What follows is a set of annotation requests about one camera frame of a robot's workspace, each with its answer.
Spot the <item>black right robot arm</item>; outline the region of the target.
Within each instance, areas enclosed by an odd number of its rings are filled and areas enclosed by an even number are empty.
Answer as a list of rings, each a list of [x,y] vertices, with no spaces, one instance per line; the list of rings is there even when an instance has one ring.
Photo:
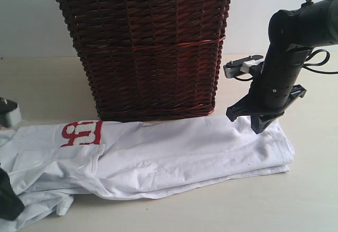
[[[305,62],[318,53],[315,48],[337,44],[337,0],[278,11],[270,19],[268,35],[270,45],[265,56],[248,56],[223,67],[228,79],[251,75],[248,94],[228,107],[226,116],[232,122],[250,116],[251,128],[257,134],[305,95],[306,89],[295,81]]]

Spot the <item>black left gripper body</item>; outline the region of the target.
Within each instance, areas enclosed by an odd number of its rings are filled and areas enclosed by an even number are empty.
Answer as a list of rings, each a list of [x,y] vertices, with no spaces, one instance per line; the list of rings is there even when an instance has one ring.
[[[8,174],[1,169],[1,219],[14,221],[23,211],[23,202],[14,193]]]

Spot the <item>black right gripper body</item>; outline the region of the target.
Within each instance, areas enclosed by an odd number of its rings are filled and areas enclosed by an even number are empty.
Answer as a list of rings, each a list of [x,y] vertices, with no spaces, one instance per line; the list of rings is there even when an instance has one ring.
[[[295,84],[303,65],[302,62],[261,62],[251,65],[248,73],[253,81],[247,99],[254,113],[278,117],[296,99],[304,97],[306,89]]]

